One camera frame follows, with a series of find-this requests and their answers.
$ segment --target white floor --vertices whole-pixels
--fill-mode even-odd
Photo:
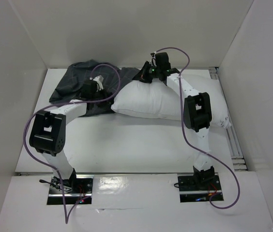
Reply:
[[[49,105],[48,100],[66,69],[49,69],[35,111]],[[210,78],[208,70],[185,70]],[[195,134],[187,137],[197,144]],[[210,149],[233,168],[223,128],[210,128]],[[36,157],[43,157],[32,149]],[[192,173],[193,154],[182,137],[179,121],[144,119],[120,114],[78,118],[67,127],[64,148],[70,164],[83,173]],[[226,169],[214,163],[217,172]],[[51,172],[22,149],[16,172]]]
[[[237,172],[239,202],[216,210],[208,202],[180,203],[176,174],[95,176],[92,205],[74,209],[68,225],[61,205],[46,205],[50,176],[12,177],[0,215],[0,232],[273,232],[255,172]],[[220,174],[224,202],[237,189],[231,174]]]

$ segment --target purple cable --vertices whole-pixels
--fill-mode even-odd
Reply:
[[[119,90],[120,90],[120,87],[121,87],[121,78],[120,78],[119,73],[117,72],[117,70],[116,70],[113,66],[108,65],[108,64],[99,64],[99,65],[97,65],[97,66],[92,70],[91,76],[92,76],[92,73],[93,73],[98,67],[101,67],[101,66],[110,67],[110,68],[112,68],[112,69],[115,71],[115,73],[117,74],[117,76],[118,76],[118,87],[117,87],[115,93],[113,93],[111,96],[109,96],[108,98],[105,98],[105,99],[96,100],[96,101],[79,101],[77,104],[79,104],[79,103],[100,103],[100,102],[105,102],[105,101],[108,101],[108,100],[112,99],[113,97],[115,97],[115,96],[118,94],[118,92],[119,92]],[[58,104],[46,106],[46,107],[42,108],[41,110],[46,110],[46,109],[49,109],[49,108],[54,107],[54,106],[60,107],[60,106],[63,106],[63,105],[72,105],[72,104],[75,104],[75,102],[58,103]],[[62,176],[61,176],[60,172],[58,171],[58,169],[57,169],[56,167],[54,167],[53,165],[50,165],[50,164],[48,164],[48,163],[46,163],[46,162],[43,162],[43,161],[39,160],[38,158],[36,158],[36,157],[30,152],[30,150],[29,150],[29,148],[28,148],[27,141],[26,141],[26,136],[27,136],[27,133],[28,133],[28,129],[29,129],[30,123],[31,123],[32,119],[36,116],[36,113],[37,113],[37,112],[35,112],[35,113],[29,118],[29,120],[27,121],[27,123],[26,123],[26,125],[25,125],[25,129],[24,129],[24,133],[23,133],[23,137],[22,137],[23,143],[24,143],[24,147],[25,147],[25,150],[28,152],[28,154],[29,154],[35,161],[37,161],[37,162],[39,162],[39,163],[41,163],[41,164],[46,165],[47,167],[50,167],[50,168],[56,170],[56,172],[57,172],[57,174],[58,174],[58,177],[59,177],[59,179],[60,179],[60,184],[61,184],[61,186],[63,186],[63,179],[62,179]],[[88,197],[84,197],[84,198],[82,198],[81,200],[78,200],[78,201],[72,206],[72,208],[70,209],[69,213],[67,214],[67,207],[66,207],[66,203],[65,203],[64,189],[61,188],[61,191],[62,191],[62,202],[63,202],[64,216],[65,216],[65,224],[68,224],[69,216],[70,216],[71,211],[74,209],[75,206],[77,206],[77,205],[80,203],[80,201],[82,201],[82,200],[84,200],[84,199],[86,199],[86,198],[88,198]]]
[[[184,52],[183,50],[181,50],[181,49],[179,49],[179,48],[176,48],[176,47],[165,47],[165,48],[162,48],[162,49],[157,50],[156,52],[160,52],[160,51],[166,50],[166,49],[175,49],[175,50],[178,50],[178,51],[180,51],[180,52],[183,52],[183,53],[187,56],[187,58],[188,58],[188,63],[186,64],[186,66],[185,66],[184,68],[182,68],[182,70],[180,71],[180,74],[179,74],[182,133],[183,133],[183,136],[184,136],[184,140],[186,141],[186,143],[187,143],[190,147],[192,147],[193,149],[195,149],[195,150],[197,150],[197,151],[199,151],[199,152],[201,152],[201,153],[203,153],[203,154],[205,154],[205,155],[211,157],[212,159],[218,161],[219,163],[223,164],[223,165],[231,172],[231,174],[233,175],[233,177],[234,177],[234,179],[235,179],[235,182],[237,183],[237,187],[238,187],[238,196],[237,196],[236,200],[235,200],[231,205],[228,205],[228,206],[225,206],[225,207],[219,207],[219,206],[216,206],[216,205],[214,205],[214,204],[212,203],[212,198],[213,198],[213,196],[217,195],[218,193],[212,195],[212,196],[210,197],[210,199],[209,199],[210,204],[211,204],[213,207],[215,207],[215,208],[217,208],[217,209],[229,209],[229,208],[231,208],[232,206],[234,206],[234,205],[238,202],[238,200],[239,200],[239,198],[240,198],[241,189],[240,189],[239,181],[238,181],[238,179],[237,179],[235,173],[232,171],[232,169],[229,168],[224,162],[222,162],[222,161],[219,160],[218,158],[214,157],[213,155],[211,155],[211,154],[209,154],[209,153],[207,153],[207,152],[205,152],[205,151],[203,151],[203,150],[201,150],[201,149],[199,149],[199,148],[193,146],[193,145],[190,144],[190,142],[188,141],[188,139],[187,139],[187,137],[186,137],[186,134],[185,134],[185,126],[184,126],[184,115],[183,115],[183,114],[184,114],[184,109],[183,109],[183,99],[182,99],[181,73],[188,67],[188,65],[189,65],[189,63],[190,63],[190,58],[189,58],[189,55],[188,55],[186,52]]]

